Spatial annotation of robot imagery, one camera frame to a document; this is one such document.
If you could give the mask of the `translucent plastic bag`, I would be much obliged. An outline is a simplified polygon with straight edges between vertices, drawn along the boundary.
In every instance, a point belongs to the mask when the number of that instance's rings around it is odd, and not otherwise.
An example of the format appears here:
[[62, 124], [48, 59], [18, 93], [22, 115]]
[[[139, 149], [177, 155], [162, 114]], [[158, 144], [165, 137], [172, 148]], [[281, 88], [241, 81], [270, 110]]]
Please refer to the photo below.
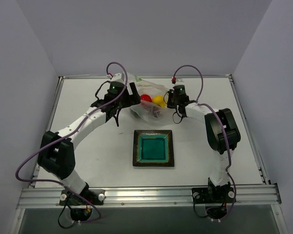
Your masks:
[[[165, 86], [145, 79], [141, 79], [138, 76], [132, 74], [128, 75], [128, 80], [135, 83], [139, 96], [146, 94], [153, 98], [155, 96], [161, 95], [163, 96], [165, 103], [167, 102], [168, 88], [166, 88]], [[140, 119], [138, 120], [144, 121], [153, 126], [165, 126], [172, 123], [172, 110], [167, 107], [167, 104], [165, 108], [162, 108], [162, 116], [160, 118], [154, 118], [148, 114], [149, 106], [158, 105], [150, 102], [141, 101], [140, 104], [131, 106], [130, 111], [133, 110], [140, 116]]]

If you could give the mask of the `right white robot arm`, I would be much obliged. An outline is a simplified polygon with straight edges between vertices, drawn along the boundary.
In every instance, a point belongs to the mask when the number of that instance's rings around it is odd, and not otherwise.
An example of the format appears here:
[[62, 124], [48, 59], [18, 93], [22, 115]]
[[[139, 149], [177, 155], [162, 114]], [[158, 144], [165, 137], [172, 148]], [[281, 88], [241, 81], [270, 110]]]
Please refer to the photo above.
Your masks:
[[189, 99], [184, 85], [175, 85], [168, 91], [167, 107], [174, 109], [184, 118], [204, 122], [209, 146], [216, 154], [217, 162], [209, 176], [207, 195], [212, 201], [219, 201], [224, 195], [224, 186], [230, 186], [232, 153], [241, 140], [231, 109], [214, 109], [206, 103]]

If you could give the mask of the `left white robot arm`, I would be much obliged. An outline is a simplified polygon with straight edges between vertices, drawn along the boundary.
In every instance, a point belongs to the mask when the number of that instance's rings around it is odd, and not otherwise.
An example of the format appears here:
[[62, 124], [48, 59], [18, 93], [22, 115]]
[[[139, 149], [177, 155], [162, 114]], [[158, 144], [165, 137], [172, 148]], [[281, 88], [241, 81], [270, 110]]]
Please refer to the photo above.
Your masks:
[[69, 126], [57, 131], [46, 132], [42, 137], [38, 165], [53, 174], [62, 186], [72, 190], [71, 199], [77, 204], [88, 201], [89, 185], [75, 170], [77, 146], [96, 128], [114, 118], [119, 125], [119, 112], [141, 102], [134, 82], [129, 86], [121, 81], [110, 81], [103, 99], [97, 99], [89, 109]]

